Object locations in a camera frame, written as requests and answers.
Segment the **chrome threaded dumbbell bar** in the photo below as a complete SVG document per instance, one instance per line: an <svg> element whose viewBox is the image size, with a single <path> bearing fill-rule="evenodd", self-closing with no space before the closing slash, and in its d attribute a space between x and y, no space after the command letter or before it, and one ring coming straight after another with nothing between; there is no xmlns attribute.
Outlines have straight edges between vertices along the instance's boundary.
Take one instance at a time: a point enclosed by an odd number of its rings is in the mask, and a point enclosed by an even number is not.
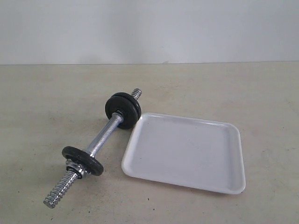
<svg viewBox="0 0 299 224"><path fill-rule="evenodd" d="M138 100L142 91L139 88L135 88L130 94ZM121 115L113 113L111 119L108 119L107 124L101 129L91 144L83 151L87 152L91 157L96 159L96 154L100 151L115 129L119 128L118 125L122 121ZM43 203L51 209L55 208L76 180L79 180L77 174L66 170L62 179L45 197Z"/></svg>

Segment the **chrome spinlock collar nut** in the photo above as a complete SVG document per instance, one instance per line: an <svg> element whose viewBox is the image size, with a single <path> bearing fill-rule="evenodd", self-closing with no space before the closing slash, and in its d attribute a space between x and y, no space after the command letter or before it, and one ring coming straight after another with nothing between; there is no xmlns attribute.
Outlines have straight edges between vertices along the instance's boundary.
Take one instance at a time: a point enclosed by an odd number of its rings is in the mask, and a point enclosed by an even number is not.
<svg viewBox="0 0 299 224"><path fill-rule="evenodd" d="M75 163L71 160L66 161L66 170L76 173L78 179L84 179L88 175L90 175L90 172L87 170L86 167L84 167L82 164Z"/></svg>

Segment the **white rectangular tray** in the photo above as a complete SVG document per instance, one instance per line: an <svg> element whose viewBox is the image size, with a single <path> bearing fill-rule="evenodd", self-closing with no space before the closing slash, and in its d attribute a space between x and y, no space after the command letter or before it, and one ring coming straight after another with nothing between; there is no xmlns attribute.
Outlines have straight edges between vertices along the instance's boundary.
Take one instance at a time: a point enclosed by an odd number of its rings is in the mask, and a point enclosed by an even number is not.
<svg viewBox="0 0 299 224"><path fill-rule="evenodd" d="M246 187L240 132L213 120L142 114L121 168L130 177L223 194Z"/></svg>

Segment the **black weight plate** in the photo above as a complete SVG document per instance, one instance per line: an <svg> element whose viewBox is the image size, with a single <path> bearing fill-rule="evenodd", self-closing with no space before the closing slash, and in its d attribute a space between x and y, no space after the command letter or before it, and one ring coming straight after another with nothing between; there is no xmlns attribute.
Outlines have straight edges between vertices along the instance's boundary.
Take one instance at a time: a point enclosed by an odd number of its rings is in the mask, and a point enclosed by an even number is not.
<svg viewBox="0 0 299 224"><path fill-rule="evenodd" d="M103 166L94 157L91 157L87 152L78 148L66 146L62 150L62 156L66 160L82 164L91 175L100 176L104 171Z"/></svg>
<svg viewBox="0 0 299 224"><path fill-rule="evenodd" d="M115 94L112 95L112 96L122 96L122 97L128 99L131 103L133 103L133 105L134 105L134 106L136 107L136 109L137 109L138 120L139 120L142 111L141 111L141 107L140 107L140 104L139 104L139 102L138 102L137 99L135 99L131 94L128 94L128 93L125 93L125 92L118 92L118 93L115 93Z"/></svg>
<svg viewBox="0 0 299 224"><path fill-rule="evenodd" d="M122 116L122 122L118 125L121 129L131 129L138 121L136 107L128 99L122 96L112 96L105 105L105 112L110 119L113 113Z"/></svg>

